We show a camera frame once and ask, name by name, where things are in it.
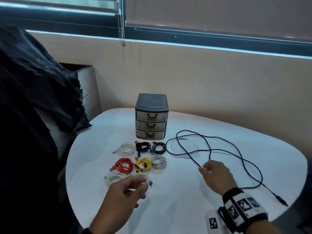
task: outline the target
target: wristband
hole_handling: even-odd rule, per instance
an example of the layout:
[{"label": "wristband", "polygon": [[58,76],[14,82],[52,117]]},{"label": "wristband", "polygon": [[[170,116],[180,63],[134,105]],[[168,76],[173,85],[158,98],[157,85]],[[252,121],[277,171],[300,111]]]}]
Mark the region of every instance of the wristband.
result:
[{"label": "wristband", "polygon": [[268,219],[266,210],[250,194],[240,188],[233,188],[223,197],[224,206],[218,214],[230,232],[243,232],[255,221]]}]

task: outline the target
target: window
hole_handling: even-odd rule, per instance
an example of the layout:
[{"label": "window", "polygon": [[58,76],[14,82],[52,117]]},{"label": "window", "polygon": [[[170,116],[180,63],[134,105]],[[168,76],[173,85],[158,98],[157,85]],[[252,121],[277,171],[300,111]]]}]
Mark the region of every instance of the window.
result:
[{"label": "window", "polygon": [[311,4],[311,0],[0,0],[0,21],[28,30],[111,38],[123,38],[124,33],[126,39],[312,57]]}]

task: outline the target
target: round table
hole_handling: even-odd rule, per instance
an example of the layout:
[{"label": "round table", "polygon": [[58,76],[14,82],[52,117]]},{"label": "round table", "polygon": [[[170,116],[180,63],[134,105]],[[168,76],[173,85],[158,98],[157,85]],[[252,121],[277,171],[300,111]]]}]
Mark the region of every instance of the round table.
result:
[{"label": "round table", "polygon": [[[66,165],[66,186],[72,209],[83,228],[88,227],[107,192],[104,176],[121,158],[112,152],[124,142],[138,140],[135,136],[135,110],[112,109],[91,121],[93,125],[82,131],[74,141]],[[307,175],[307,160],[293,146],[270,136],[239,126],[199,116],[169,112],[164,142],[181,130],[191,130],[207,136],[218,136],[234,143],[243,157],[257,165],[263,183],[289,205],[299,196]],[[207,149],[202,138],[192,137],[200,149]],[[232,153],[233,146],[219,139],[208,139],[212,149]],[[206,233],[205,215],[208,210],[223,205],[221,196],[205,184],[197,166],[190,159],[176,158],[168,153],[164,170],[148,172],[153,186],[139,201],[127,224],[118,233]],[[144,153],[142,157],[151,158]],[[195,155],[199,164],[208,161],[207,152]],[[211,159],[223,162],[233,174],[239,187],[254,186],[243,169],[241,160],[226,153],[212,153]],[[247,169],[260,179],[250,164]],[[272,221],[287,207],[279,203],[263,186],[245,190],[258,200]]]}]

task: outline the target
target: drawer handle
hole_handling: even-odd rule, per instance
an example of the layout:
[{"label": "drawer handle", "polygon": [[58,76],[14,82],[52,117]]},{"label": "drawer handle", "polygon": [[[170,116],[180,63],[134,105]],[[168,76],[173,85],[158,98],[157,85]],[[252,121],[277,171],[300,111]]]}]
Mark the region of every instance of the drawer handle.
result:
[{"label": "drawer handle", "polygon": [[149,124],[146,123],[146,126],[147,126],[148,128],[154,128],[154,127],[156,126],[156,124],[154,124],[153,126],[149,126]]},{"label": "drawer handle", "polygon": [[146,135],[147,135],[148,137],[153,137],[153,136],[155,135],[155,133],[153,133],[152,135],[150,135],[149,133],[146,132]]},{"label": "drawer handle", "polygon": [[150,117],[149,114],[147,114],[147,116],[150,118],[150,119],[155,119],[157,117],[157,114],[155,114],[154,117]]}]

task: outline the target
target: wall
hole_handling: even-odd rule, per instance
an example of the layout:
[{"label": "wall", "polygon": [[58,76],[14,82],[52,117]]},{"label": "wall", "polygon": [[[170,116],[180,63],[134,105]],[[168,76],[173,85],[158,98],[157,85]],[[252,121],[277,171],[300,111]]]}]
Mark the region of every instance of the wall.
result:
[{"label": "wall", "polygon": [[282,139],[312,160],[311,59],[32,34],[58,61],[94,66],[102,111],[166,94],[172,111]]}]

